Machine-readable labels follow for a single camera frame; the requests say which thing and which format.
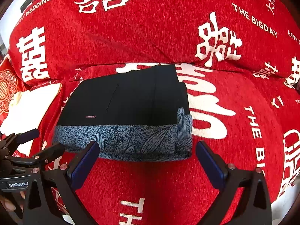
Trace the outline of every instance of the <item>folded clothing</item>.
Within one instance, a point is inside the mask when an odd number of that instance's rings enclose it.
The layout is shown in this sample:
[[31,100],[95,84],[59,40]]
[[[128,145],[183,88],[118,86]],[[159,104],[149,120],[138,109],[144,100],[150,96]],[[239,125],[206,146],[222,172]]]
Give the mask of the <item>folded clothing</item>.
[[56,126],[54,141],[80,152],[94,140],[99,157],[122,161],[178,161],[191,156],[192,116],[178,109],[177,124]]
[[83,81],[57,125],[171,125],[180,107],[190,113],[186,86],[175,65],[159,65]]
[[54,141],[78,152],[95,140],[100,157],[174,161],[191,155],[192,116],[175,65],[83,81],[55,128]]

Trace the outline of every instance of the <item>blue gripper pad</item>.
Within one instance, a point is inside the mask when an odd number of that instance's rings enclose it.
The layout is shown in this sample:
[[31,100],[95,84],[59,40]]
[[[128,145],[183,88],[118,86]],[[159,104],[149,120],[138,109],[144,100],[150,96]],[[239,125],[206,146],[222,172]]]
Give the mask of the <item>blue gripper pad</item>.
[[67,176],[71,183],[71,188],[75,191],[80,189],[86,180],[90,170],[99,156],[99,144],[91,141],[88,146],[70,162]]
[[40,136],[39,130],[32,129],[32,130],[29,130],[25,133],[22,133],[22,134],[18,135],[16,141],[17,141],[18,144],[21,145],[21,144],[24,144],[28,141],[34,140],[38,136]]
[[196,156],[212,186],[215,189],[222,190],[225,187],[225,179],[227,175],[226,170],[218,166],[217,160],[215,159],[215,154],[204,141],[197,143]]

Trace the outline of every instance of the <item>red blanket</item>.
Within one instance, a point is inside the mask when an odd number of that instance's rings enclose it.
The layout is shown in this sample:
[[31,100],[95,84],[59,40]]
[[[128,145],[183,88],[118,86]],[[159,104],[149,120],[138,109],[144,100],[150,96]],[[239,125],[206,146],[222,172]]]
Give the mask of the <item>red blanket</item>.
[[[194,143],[205,140],[238,168],[261,167],[274,201],[300,171],[300,95],[291,86],[299,80],[298,38],[279,0],[36,0],[12,33],[13,67],[32,88],[63,87],[31,154],[51,144],[82,80],[175,63]],[[196,224],[217,191],[193,155],[165,163],[99,158],[77,194],[99,223],[179,225]]]

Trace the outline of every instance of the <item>black fabric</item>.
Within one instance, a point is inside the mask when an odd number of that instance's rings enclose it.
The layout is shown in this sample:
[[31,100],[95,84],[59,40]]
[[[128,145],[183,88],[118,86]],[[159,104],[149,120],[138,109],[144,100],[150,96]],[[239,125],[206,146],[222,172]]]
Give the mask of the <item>black fabric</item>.
[[180,107],[189,114],[185,84],[175,65],[159,65],[83,81],[57,125],[171,125]]

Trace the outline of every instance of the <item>leaf pattern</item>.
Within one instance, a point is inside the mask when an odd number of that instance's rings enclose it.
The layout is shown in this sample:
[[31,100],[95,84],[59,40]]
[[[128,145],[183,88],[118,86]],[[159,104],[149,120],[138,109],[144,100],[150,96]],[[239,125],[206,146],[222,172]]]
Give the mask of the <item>leaf pattern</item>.
[[125,153],[135,153],[135,145],[129,146],[126,150]]
[[105,159],[112,159],[111,156],[107,153],[103,153],[103,152],[100,152],[99,153],[99,157],[100,158],[105,158]]
[[141,149],[141,154],[146,154],[150,152],[154,152],[159,144],[164,139],[165,135],[167,134],[169,128],[162,129],[155,134],[151,135],[149,139],[147,139]]
[[179,140],[187,139],[192,134],[193,120],[191,115],[184,115],[183,108],[178,108],[177,112],[177,133],[176,137]]
[[121,138],[115,148],[115,153],[123,153],[123,138]]
[[95,141],[99,144],[100,151],[105,151],[104,137],[103,137],[101,127],[99,128],[99,130],[95,136]]
[[91,140],[100,158],[123,161],[176,161],[190,157],[192,116],[177,110],[177,124],[56,126],[54,139],[69,152],[78,153]]

